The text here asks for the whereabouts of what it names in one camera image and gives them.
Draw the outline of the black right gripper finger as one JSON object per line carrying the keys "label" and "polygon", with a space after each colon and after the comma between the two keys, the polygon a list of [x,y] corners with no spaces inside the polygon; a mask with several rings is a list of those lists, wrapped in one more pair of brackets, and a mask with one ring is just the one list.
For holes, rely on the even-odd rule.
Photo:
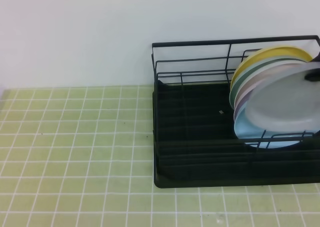
{"label": "black right gripper finger", "polygon": [[319,82],[320,81],[320,54],[314,57],[309,63],[312,63],[316,68],[309,71],[304,79],[309,82]]}

